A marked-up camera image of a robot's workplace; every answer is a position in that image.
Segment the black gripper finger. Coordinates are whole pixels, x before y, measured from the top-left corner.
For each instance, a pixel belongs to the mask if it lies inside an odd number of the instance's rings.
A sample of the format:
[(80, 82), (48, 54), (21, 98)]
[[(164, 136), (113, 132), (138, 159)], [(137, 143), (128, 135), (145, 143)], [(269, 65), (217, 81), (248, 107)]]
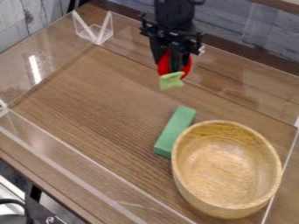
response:
[(170, 72), (184, 72), (190, 70), (190, 55), (181, 49), (177, 43), (169, 46), (169, 69)]
[(165, 39), (157, 37), (149, 38), (149, 46), (154, 63), (158, 63), (160, 58), (164, 56), (164, 53), (168, 50), (168, 45), (169, 43)]

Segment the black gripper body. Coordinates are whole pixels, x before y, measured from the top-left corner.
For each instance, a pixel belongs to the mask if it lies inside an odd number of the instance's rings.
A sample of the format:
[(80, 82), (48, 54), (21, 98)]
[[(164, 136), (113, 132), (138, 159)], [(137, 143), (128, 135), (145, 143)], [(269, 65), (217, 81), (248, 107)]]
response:
[(153, 13), (141, 13), (140, 16), (140, 34), (145, 37), (157, 37), (165, 39), (168, 43), (176, 42), (186, 53), (198, 55), (204, 49), (201, 39), (204, 32), (198, 24), (192, 20), (174, 28), (164, 27), (156, 21)]

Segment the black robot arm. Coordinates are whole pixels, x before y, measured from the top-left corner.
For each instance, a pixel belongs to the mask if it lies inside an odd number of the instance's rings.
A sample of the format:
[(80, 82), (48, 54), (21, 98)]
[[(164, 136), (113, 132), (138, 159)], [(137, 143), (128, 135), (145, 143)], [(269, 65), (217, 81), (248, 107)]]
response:
[(192, 67), (192, 55), (204, 49), (202, 30), (196, 25), (194, 7), (205, 0), (153, 0), (153, 12), (142, 12), (140, 34), (148, 37), (153, 62), (160, 76), (182, 72)]

